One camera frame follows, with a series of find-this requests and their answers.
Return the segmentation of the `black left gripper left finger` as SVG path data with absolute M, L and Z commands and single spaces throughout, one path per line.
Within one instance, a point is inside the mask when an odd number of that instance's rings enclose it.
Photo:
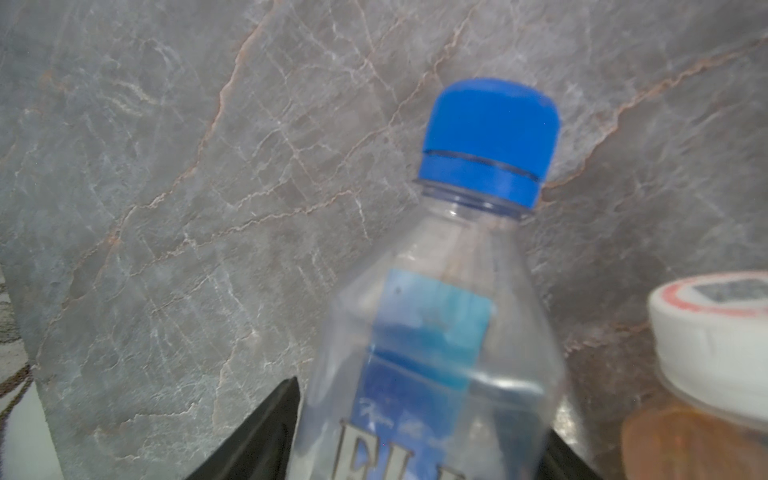
M 188 480 L 283 480 L 298 419 L 300 388 L 282 381 Z

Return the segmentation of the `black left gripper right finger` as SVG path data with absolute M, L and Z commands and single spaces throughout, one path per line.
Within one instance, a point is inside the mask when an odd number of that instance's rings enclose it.
M 534 479 L 601 480 L 601 477 L 554 430 L 551 430 Z

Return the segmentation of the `Fiji water bottle blue cap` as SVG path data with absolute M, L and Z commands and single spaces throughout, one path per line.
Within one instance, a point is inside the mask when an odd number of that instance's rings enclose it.
M 566 368 L 515 236 L 559 126 L 511 81 L 437 97 L 418 205 L 335 287 L 289 478 L 535 477 Z

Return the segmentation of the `orange tea bottle white cap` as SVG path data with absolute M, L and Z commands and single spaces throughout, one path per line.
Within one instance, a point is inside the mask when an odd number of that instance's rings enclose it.
M 629 479 L 767 476 L 767 274 L 707 274 L 648 297 L 662 391 L 623 422 Z

